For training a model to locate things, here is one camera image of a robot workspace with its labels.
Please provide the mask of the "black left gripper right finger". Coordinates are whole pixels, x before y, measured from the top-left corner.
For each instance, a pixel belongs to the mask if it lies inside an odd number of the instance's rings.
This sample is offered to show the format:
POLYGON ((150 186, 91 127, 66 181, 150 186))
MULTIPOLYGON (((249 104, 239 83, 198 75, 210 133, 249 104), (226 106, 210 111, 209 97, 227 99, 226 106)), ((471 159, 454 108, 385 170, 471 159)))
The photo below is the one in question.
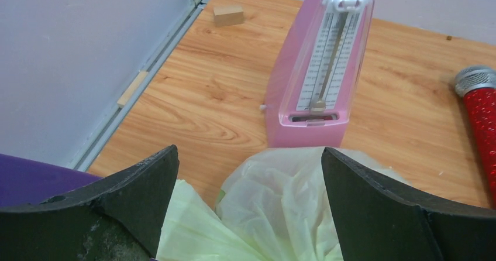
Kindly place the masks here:
POLYGON ((327 147, 322 171, 344 260, 494 260, 495 211, 413 188, 327 147))

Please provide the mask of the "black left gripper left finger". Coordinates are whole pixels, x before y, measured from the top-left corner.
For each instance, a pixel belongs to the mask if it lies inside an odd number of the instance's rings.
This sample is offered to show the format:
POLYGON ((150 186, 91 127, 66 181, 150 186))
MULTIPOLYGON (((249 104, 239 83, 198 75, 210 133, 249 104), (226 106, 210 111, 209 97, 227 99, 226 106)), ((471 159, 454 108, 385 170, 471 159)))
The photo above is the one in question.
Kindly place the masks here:
POLYGON ((171 145, 38 204, 1 207, 1 259, 154 259, 178 168, 171 145))

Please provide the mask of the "pale green plastic bag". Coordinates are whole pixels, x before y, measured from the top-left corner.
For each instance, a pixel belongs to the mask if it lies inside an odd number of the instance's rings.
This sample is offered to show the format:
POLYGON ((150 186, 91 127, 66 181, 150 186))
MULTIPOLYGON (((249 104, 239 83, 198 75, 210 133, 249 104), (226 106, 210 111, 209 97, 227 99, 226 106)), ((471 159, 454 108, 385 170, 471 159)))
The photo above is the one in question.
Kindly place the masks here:
POLYGON ((322 147, 266 149, 223 182, 209 207, 177 180, 158 260, 342 260, 322 147))

